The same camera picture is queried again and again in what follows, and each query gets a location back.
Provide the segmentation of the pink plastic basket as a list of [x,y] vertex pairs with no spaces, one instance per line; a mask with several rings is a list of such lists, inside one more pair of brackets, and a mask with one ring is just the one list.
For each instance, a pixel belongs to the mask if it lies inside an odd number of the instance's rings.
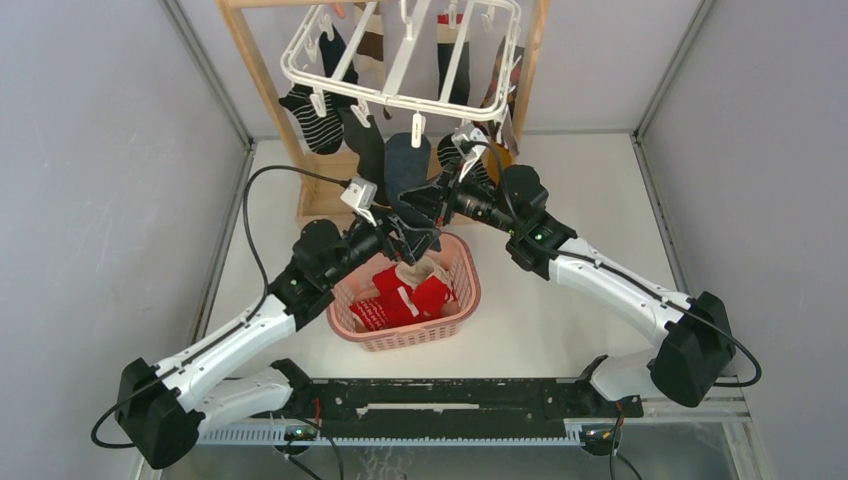
[[380,293],[374,285],[374,276],[402,263],[377,254],[335,287],[336,300],[327,313],[332,330],[339,337],[358,343],[371,352],[426,343],[454,335],[460,323],[478,307],[481,288],[468,245],[450,233],[442,234],[441,242],[441,252],[431,252],[425,256],[434,258],[447,270],[457,300],[458,310],[454,315],[380,331],[366,331],[349,307],[361,300],[377,298]]

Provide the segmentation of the red snowflake sock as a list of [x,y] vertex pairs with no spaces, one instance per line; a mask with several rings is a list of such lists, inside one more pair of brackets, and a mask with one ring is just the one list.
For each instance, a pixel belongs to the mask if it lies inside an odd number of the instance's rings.
[[349,309],[366,331],[380,331],[388,327],[387,310],[379,298],[355,302]]

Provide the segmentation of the red white striped sock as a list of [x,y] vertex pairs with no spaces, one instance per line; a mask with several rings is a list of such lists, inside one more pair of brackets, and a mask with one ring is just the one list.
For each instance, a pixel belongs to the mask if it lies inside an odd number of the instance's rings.
[[413,290],[409,300],[415,307],[416,318],[437,319],[444,307],[455,300],[455,295],[445,281],[430,276]]

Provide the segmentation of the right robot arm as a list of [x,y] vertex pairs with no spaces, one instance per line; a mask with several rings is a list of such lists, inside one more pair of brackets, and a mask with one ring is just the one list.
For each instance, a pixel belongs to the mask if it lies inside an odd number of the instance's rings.
[[496,189],[445,171],[399,196],[438,226],[462,215],[509,233],[506,250],[519,267],[594,298],[649,342],[634,354],[601,355],[584,370],[577,393],[587,414],[602,416],[619,400],[648,394],[694,408],[713,388],[759,382],[762,367],[732,335],[720,298],[707,291],[692,297],[626,269],[548,213],[548,197],[527,165],[508,167]]

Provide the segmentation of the wooden hanger stand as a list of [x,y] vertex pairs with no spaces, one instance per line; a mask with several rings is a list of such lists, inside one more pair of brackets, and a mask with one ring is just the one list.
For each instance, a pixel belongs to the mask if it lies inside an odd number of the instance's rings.
[[[354,161],[356,156],[352,152],[343,149],[333,155],[320,156],[304,151],[288,115],[278,103],[279,93],[276,85],[244,15],[246,9],[293,7],[299,4],[298,1],[218,1],[216,3],[290,160],[295,166],[315,173],[350,174],[355,171]],[[535,1],[527,25],[523,42],[525,51],[521,77],[516,91],[515,107],[512,112],[513,134],[517,142],[522,140],[524,133],[529,100],[550,5],[549,1]],[[296,211],[298,222],[305,223],[316,218],[346,220],[351,216],[350,210],[345,208],[338,199],[338,195],[341,193],[338,186],[332,186],[304,175],[300,177],[300,183]]]

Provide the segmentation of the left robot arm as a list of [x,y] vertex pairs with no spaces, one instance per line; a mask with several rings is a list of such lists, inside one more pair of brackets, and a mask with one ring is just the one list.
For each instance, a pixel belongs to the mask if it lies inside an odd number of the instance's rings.
[[340,231],[327,219],[308,223],[275,279],[257,266],[261,294],[245,311],[176,354],[125,366],[116,403],[92,427],[96,446],[135,449],[153,469],[173,465],[210,426],[213,413],[201,403],[229,374],[317,318],[334,301],[334,287],[375,255],[414,264],[438,240],[440,230],[422,208],[370,206],[361,177],[339,184],[346,193],[360,189],[349,228]]

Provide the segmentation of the dark blue sock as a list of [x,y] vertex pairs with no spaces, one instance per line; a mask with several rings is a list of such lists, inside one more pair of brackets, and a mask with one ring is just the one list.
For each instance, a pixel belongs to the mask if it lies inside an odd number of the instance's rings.
[[431,146],[424,138],[419,147],[412,145],[411,134],[396,133],[385,143],[385,184],[389,207],[407,223],[434,221],[400,199],[410,189],[424,186],[430,162]]

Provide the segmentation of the plain red sock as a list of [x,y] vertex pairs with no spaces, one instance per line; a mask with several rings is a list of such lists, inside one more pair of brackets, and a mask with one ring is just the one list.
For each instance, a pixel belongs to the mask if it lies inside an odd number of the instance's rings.
[[374,276],[374,285],[380,293],[377,298],[384,303],[387,310],[387,328],[396,328],[429,320],[415,317],[415,307],[411,304],[409,296],[418,285],[429,277],[430,273],[431,270],[426,267],[413,267],[405,263],[398,263]]

